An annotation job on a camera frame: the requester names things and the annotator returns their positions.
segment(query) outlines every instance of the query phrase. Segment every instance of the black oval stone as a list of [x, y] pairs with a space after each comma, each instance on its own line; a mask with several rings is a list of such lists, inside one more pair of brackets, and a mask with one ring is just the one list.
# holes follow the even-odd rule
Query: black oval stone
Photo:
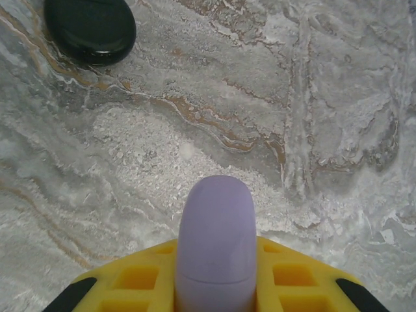
[[110, 65], [136, 40], [136, 23], [124, 0], [45, 0], [46, 27], [61, 51], [79, 62]]

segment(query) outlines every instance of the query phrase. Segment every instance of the purple rounded object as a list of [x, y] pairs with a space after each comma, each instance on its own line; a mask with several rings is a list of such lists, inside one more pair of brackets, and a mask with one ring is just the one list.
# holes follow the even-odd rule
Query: purple rounded object
[[177, 242], [176, 311], [254, 311], [257, 237], [252, 195], [226, 175], [195, 184]]

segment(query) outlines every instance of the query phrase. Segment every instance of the black rubber edge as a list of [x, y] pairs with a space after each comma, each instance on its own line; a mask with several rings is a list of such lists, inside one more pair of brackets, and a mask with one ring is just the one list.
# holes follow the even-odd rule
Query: black rubber edge
[[360, 312], [389, 312], [364, 286], [344, 278], [336, 282]]
[[96, 278], [86, 278], [66, 287], [43, 312], [72, 312], [96, 283]]

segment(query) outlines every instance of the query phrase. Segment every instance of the gray marble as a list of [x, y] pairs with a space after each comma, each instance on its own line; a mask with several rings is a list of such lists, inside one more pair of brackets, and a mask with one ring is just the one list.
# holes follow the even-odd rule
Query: gray marble
[[406, 0], [130, 0], [132, 53], [77, 66], [41, 0], [0, 2], [0, 311], [176, 237], [199, 178], [258, 234], [416, 311], [416, 54]]

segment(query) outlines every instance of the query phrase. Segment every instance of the marble countertop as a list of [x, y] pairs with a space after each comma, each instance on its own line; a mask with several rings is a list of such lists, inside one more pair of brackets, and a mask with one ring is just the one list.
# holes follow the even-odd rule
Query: marble countertop
[[416, 55], [405, 0], [129, 0], [131, 54], [77, 66], [41, 0], [0, 2], [0, 311], [176, 237], [202, 177], [258, 234], [416, 307]]

